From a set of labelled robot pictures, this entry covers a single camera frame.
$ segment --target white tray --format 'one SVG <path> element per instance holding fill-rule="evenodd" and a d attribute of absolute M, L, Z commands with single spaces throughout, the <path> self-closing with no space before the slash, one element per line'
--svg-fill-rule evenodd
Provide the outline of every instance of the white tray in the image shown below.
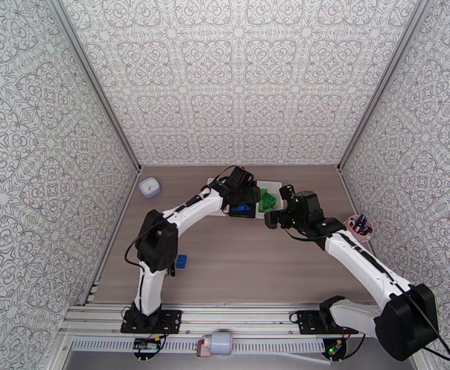
<path fill-rule="evenodd" d="M 207 179 L 207 183 L 209 184 L 213 181 L 213 178 Z M 276 204 L 274 206 L 275 210 L 283 209 L 283 200 L 280 196 L 280 188 L 283 186 L 281 182 L 278 181 L 257 181 L 257 186 L 261 189 L 267 189 L 267 192 L 276 198 Z M 227 216 L 221 210 L 215 211 L 210 215 L 214 216 Z M 256 205 L 256 219 L 264 219 L 264 213 L 259 212 L 259 204 Z"/>

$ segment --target patterned wall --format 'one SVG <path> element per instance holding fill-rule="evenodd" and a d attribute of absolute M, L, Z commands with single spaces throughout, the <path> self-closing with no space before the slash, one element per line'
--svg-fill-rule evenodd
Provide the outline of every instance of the patterned wall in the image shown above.
<path fill-rule="evenodd" d="M 142 164 L 327 164 L 415 0 L 64 4 Z"/>
<path fill-rule="evenodd" d="M 435 0 L 343 174 L 376 253 L 433 289 L 450 342 L 450 0 Z"/>
<path fill-rule="evenodd" d="M 0 0 L 0 369 L 44 368 L 135 168 L 44 0 Z"/>

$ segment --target pink basket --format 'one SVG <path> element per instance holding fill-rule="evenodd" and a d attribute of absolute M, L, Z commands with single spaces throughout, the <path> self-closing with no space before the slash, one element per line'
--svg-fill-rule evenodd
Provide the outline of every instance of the pink basket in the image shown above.
<path fill-rule="evenodd" d="M 355 225 L 355 223 L 357 222 L 359 217 L 360 217 L 360 215 L 350 216 L 343 224 L 346 226 L 346 229 L 353 235 L 353 237 L 355 237 L 355 239 L 358 242 L 360 242 L 360 243 L 367 242 L 370 240 L 371 236 L 374 234 L 374 226 L 372 225 L 370 220 L 367 219 L 365 226 L 372 228 L 372 233 L 369 233 L 366 235 L 361 235 L 359 233 L 356 233 L 352 227 Z"/>

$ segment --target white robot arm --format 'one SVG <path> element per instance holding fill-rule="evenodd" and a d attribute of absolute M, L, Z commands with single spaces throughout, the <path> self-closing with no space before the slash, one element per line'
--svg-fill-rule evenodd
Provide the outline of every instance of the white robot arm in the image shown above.
<path fill-rule="evenodd" d="M 325 218 L 313 192 L 295 193 L 293 186 L 287 185 L 280 194 L 287 208 L 266 213 L 266 226 L 275 229 L 280 223 L 281 228 L 294 228 L 303 236 L 294 237 L 287 232 L 294 239 L 315 242 L 340 261 L 377 304 L 353 303 L 342 296 L 330 298 L 320 304 L 326 327 L 350 327 L 376 337 L 400 361 L 437 338 L 443 342 L 429 288 L 423 284 L 412 286 L 372 256 L 338 220 Z M 121 331 L 142 333 L 158 329 L 163 278 L 177 256 L 178 238 L 189 227 L 228 204 L 259 200 L 260 189 L 253 175 L 236 166 L 230 176 L 215 178 L 184 204 L 163 213 L 149 212 L 133 242 L 138 250 L 140 281 L 136 298 L 124 317 L 125 327 L 142 331 L 124 331 L 124 324 Z"/>

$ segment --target blue block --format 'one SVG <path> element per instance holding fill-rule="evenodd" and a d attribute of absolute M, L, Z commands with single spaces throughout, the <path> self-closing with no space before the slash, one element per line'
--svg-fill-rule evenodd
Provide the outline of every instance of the blue block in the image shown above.
<path fill-rule="evenodd" d="M 177 264 L 176 268 L 185 268 L 185 264 L 187 263 L 187 256 L 185 254 L 179 254 L 177 256 Z"/>

